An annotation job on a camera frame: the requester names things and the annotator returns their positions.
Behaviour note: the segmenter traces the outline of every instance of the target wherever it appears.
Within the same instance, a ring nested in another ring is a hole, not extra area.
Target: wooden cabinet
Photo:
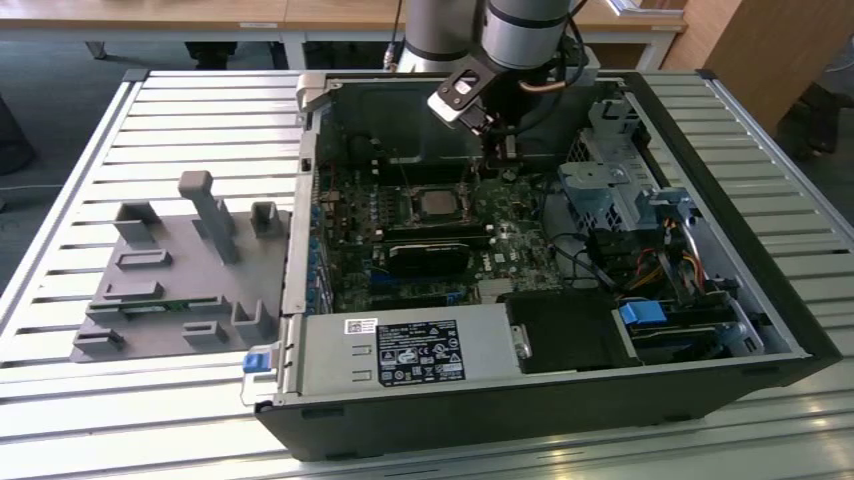
[[[766,130],[854,33],[854,0],[688,0],[664,69],[707,68]]]

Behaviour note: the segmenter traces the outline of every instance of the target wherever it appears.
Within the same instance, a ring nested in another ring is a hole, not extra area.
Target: slotted metal surface
[[[647,80],[846,356],[795,385],[695,422],[301,464],[240,403],[240,353],[68,363],[120,201],[189,212],[177,176],[205,168],[231,211],[259,198],[291,208],[295,80],[287,72],[155,72],[123,84],[0,301],[0,478],[837,478],[854,469],[847,227],[726,93],[695,75]],[[678,185],[672,158],[654,153]]]

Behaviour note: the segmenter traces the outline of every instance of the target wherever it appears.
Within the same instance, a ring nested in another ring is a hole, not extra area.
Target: wooden desk
[[[279,41],[288,0],[0,0],[0,40]]]
[[[307,41],[384,41],[391,37],[398,0],[288,0],[284,18],[285,49],[292,69],[304,69],[301,44]],[[576,22],[590,44],[640,44],[638,69],[658,69],[682,19],[624,18],[614,14],[606,0],[590,0]],[[399,37],[406,28],[406,6]]]
[[[622,18],[604,2],[590,0],[578,14],[584,41],[638,45],[638,69],[656,69],[684,22]],[[396,5],[398,0],[0,0],[0,40],[81,41],[96,57],[103,41],[280,41],[289,68],[303,70],[307,41],[387,42]],[[402,17],[399,38],[406,9]]]

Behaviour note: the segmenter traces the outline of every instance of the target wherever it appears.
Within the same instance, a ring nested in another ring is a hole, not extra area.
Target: gray carpet
[[[384,45],[356,51],[336,44],[332,50],[307,49],[315,68],[376,68]],[[192,69],[181,43],[111,43],[109,57],[92,60],[83,44],[0,42],[0,95],[15,112],[39,159],[20,172],[0,176],[0,188],[61,184],[95,130],[121,76],[129,68]],[[241,43],[232,69],[269,69],[264,43]],[[822,83],[854,94],[854,69],[826,75]],[[837,208],[854,221],[854,111],[843,111],[839,149],[834,155],[802,164]],[[57,189],[0,191],[7,201],[0,213],[0,287],[5,287]]]
[[[192,70],[181,43],[107,44],[109,57],[93,60],[84,44],[0,42],[0,95],[37,160],[0,176],[0,188],[63,184],[129,68]],[[241,43],[229,62],[235,69],[271,69],[264,43]],[[0,191],[0,290],[27,251],[57,188]]]

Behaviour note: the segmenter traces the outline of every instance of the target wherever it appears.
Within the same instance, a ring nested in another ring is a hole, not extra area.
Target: power supply label
[[[376,325],[376,361],[383,387],[466,380],[456,320]]]

